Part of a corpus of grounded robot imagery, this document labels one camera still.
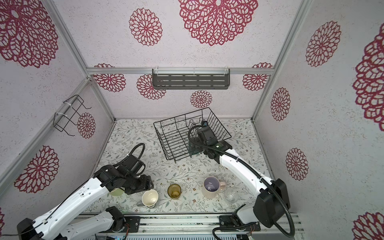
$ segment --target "black wire basket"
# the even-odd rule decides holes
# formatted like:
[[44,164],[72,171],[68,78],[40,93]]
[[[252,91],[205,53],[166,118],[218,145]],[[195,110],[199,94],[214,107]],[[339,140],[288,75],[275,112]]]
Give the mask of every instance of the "black wire basket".
[[[210,108],[203,108],[153,123],[167,160],[176,162],[191,156],[188,151],[188,131],[191,127],[200,125],[201,121],[208,122],[218,141],[231,138],[231,134]],[[196,136],[196,131],[196,128],[193,129],[191,135]]]

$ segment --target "black wire rack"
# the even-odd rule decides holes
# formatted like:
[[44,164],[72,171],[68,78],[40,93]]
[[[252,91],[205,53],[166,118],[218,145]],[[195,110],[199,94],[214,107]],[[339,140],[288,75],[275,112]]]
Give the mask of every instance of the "black wire rack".
[[[208,122],[218,141],[232,137],[210,108],[154,122],[153,126],[167,160],[176,162],[191,156],[188,151],[188,131],[191,127],[200,125],[201,121]],[[197,129],[193,129],[191,135],[196,136],[196,131]]]
[[[76,100],[80,103],[80,105],[75,109],[75,108],[73,107],[73,105],[76,103]],[[81,106],[83,106],[85,109],[91,109],[92,107],[90,107],[90,108],[86,108],[86,107],[84,106],[84,104],[83,104],[83,103],[84,103],[84,100],[83,100],[79,95],[73,95],[72,97],[70,97],[70,98],[68,98],[67,100],[65,100],[63,103],[66,103],[66,104],[68,104],[69,106],[71,106],[71,108],[74,110],[74,113],[72,114],[71,117],[68,117],[68,115],[66,115],[66,112],[67,112],[70,108],[68,108],[64,113],[55,113],[55,114],[53,115],[53,126],[54,126],[57,130],[59,130],[60,132],[64,131],[64,132],[66,132],[66,134],[68,134],[69,136],[74,136],[74,135],[69,134],[69,133],[65,130],[65,127],[68,125],[69,122],[71,122],[71,123],[73,123],[73,125],[76,125],[76,126],[77,126],[77,124],[74,123],[74,122],[72,121],[72,118],[73,118],[73,116],[74,116],[75,114],[78,114],[78,115],[80,116],[80,114],[78,113],[78,110],[79,110],[79,108],[80,108]],[[58,120],[58,121],[56,122],[56,116],[58,116],[59,114],[62,115],[62,116],[64,116],[66,119],[68,119],[68,121],[67,121],[67,123],[64,125],[64,127],[62,127],[62,126],[59,125],[59,121],[60,121],[60,120]]]

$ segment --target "brown glass cup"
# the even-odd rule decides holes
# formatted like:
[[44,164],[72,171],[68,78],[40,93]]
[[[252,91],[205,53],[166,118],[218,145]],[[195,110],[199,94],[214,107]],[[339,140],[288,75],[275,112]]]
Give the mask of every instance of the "brown glass cup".
[[179,199],[181,195],[181,187],[178,184],[171,184],[168,187],[168,196],[172,199]]

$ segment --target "floral tablecloth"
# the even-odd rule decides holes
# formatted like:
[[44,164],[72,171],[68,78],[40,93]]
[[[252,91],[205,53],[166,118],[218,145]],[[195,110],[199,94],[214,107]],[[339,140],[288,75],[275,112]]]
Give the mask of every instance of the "floral tablecloth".
[[[143,193],[131,195],[123,194],[115,197],[107,194],[91,204],[86,213],[102,212],[106,208],[116,206],[123,213],[128,212],[233,212],[239,206],[255,201],[247,187],[231,171],[217,164],[213,159],[203,154],[187,157],[176,163],[168,161],[153,123],[158,119],[123,119],[116,122],[98,169],[106,164],[114,164],[122,160],[138,143],[144,142],[146,148],[141,160],[147,168],[144,174],[150,175],[154,189],[159,193],[159,201],[155,208],[138,207]],[[222,124],[232,135],[227,142],[251,165],[269,176],[266,163],[260,150],[257,138],[249,119],[221,119]],[[234,204],[228,204],[221,192],[214,199],[207,199],[202,195],[202,183],[208,176],[215,176],[224,180],[227,188],[236,189],[239,199]],[[181,186],[182,194],[173,200],[167,195],[170,184]]]

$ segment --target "red flower motif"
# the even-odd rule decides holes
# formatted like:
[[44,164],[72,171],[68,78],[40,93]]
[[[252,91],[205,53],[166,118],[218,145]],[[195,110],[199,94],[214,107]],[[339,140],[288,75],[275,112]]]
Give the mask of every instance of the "red flower motif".
[[330,21],[319,27],[308,43],[307,62],[312,67],[317,67],[327,62],[336,51],[340,42],[340,25]]
[[[272,68],[270,63],[259,63],[253,66],[253,68]],[[264,88],[266,81],[268,80],[267,74],[246,74],[243,76],[243,85],[246,89],[251,91],[257,91]]]
[[[101,63],[96,68],[114,68],[113,66]],[[125,78],[123,74],[94,74],[93,77],[98,85],[110,92],[120,92],[125,88]]]
[[139,43],[147,46],[157,44],[163,34],[159,19],[153,12],[144,8],[138,8],[132,13],[129,28],[133,37]]
[[1,212],[1,207],[0,207],[0,236],[1,236],[1,230],[3,229],[4,226],[4,214]]
[[355,102],[364,109],[364,117],[373,119],[384,131],[384,23],[375,39],[364,48],[362,61],[355,69]]
[[364,215],[359,215],[353,224],[354,240],[384,239],[384,216],[379,212],[375,214],[366,212]]
[[0,52],[5,60],[23,67],[49,65],[58,35],[38,0],[4,0],[0,6]]
[[287,153],[285,165],[291,177],[303,180],[308,174],[308,161],[304,153],[297,148],[292,148]]
[[83,138],[90,138],[95,133],[96,124],[95,119],[89,113],[80,115],[77,121],[77,130]]
[[21,192],[37,193],[55,179],[58,168],[57,153],[49,146],[43,146],[13,185]]
[[252,21],[257,0],[179,0],[184,28],[200,43],[223,45]]
[[166,90],[156,90],[153,88],[151,74],[140,76],[137,80],[137,89],[145,98],[152,100],[162,98],[167,92]]
[[190,99],[193,106],[197,108],[205,108],[212,102],[212,95],[203,90],[198,90],[191,95]]
[[283,120],[288,112],[291,104],[290,96],[285,88],[279,88],[273,94],[271,101],[271,113],[276,121]]

